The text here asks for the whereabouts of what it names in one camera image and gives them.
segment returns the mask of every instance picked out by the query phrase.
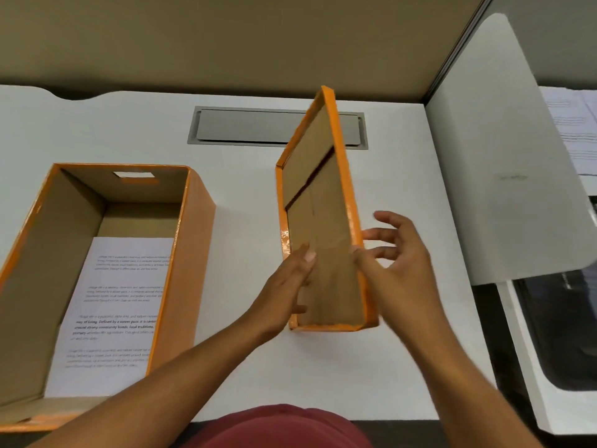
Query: red shirt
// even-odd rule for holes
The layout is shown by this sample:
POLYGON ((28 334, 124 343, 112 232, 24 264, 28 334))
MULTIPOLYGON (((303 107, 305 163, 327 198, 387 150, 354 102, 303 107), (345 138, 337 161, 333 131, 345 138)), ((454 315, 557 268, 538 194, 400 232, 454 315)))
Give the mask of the red shirt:
POLYGON ((372 448, 350 421, 317 408, 279 404, 213 421, 183 448, 372 448))

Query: hand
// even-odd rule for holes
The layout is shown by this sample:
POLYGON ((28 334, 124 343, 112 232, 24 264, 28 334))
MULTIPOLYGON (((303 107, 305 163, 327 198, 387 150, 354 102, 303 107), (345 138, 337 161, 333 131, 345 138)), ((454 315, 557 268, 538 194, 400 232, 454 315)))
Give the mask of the hand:
POLYGON ((393 227, 364 230, 363 239, 393 245, 370 250, 353 247, 353 256, 384 320, 407 348, 416 343, 434 343, 451 334, 439 300, 431 257, 413 222, 387 211, 376 211, 373 216, 393 227), (376 258, 394 262, 386 269, 376 258))
POLYGON ((307 245, 292 252, 269 277, 257 299, 243 315, 251 327, 259 330, 262 343, 280 333, 291 314, 307 311, 306 306, 297 305, 297 295, 313 270, 316 259, 315 252, 307 245))

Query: finger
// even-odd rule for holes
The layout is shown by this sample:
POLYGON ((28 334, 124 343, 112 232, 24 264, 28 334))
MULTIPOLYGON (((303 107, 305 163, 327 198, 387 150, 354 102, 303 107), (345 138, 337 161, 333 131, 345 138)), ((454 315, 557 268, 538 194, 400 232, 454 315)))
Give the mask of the finger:
POLYGON ((307 310, 307 305, 295 305, 292 314, 305 314, 307 310))
POLYGON ((391 259, 395 261, 400 255, 400 250, 397 247, 376 247, 370 248, 367 252, 377 259, 391 259))
POLYGON ((354 263, 369 280, 379 277, 385 269, 377 262, 375 257, 367 250, 363 250, 355 245, 352 246, 352 258, 354 263))
POLYGON ((390 211, 375 211, 373 216, 382 223, 388 223, 398 229, 398 236, 403 242, 421 241, 417 229, 410 218, 390 211))
POLYGON ((308 250, 297 267, 294 268, 293 273, 281 284, 284 290, 293 297, 297 295, 300 287, 308 280, 311 271, 315 267, 317 256, 313 250, 308 250))
POLYGON ((396 243, 398 229, 392 228, 369 228, 363 231, 364 240, 381 240, 390 244, 396 243))
POLYGON ((285 281, 292 275, 295 268, 304 260, 304 255, 309 251, 309 245, 303 244, 300 248, 294 250, 278 267, 278 270, 273 272, 272 279, 276 282, 285 281))

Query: orange box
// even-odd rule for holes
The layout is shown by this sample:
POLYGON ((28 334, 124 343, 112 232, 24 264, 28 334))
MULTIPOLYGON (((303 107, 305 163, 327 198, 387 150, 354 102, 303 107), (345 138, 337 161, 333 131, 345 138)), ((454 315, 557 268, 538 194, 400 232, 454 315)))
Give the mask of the orange box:
POLYGON ((334 91, 315 96, 276 164, 280 236, 284 259, 304 243, 317 252, 317 265, 293 315, 296 330, 356 331, 379 324, 365 277, 350 256, 363 245, 361 225, 334 91))
POLYGON ((188 166, 52 166, 0 272, 0 432, 55 429, 105 399, 44 398, 95 236, 174 238, 147 373, 193 346, 214 214, 188 166))

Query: left hand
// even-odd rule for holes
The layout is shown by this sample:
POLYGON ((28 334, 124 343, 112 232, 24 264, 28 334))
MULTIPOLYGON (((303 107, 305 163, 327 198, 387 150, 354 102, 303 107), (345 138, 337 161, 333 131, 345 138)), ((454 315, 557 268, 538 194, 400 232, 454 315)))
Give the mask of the left hand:
POLYGON ((297 305, 299 289, 307 280, 316 262, 316 255, 307 245, 292 252, 280 264, 243 315, 251 327, 257 327, 262 342, 269 341, 280 333, 291 314, 307 311, 304 305, 297 305))

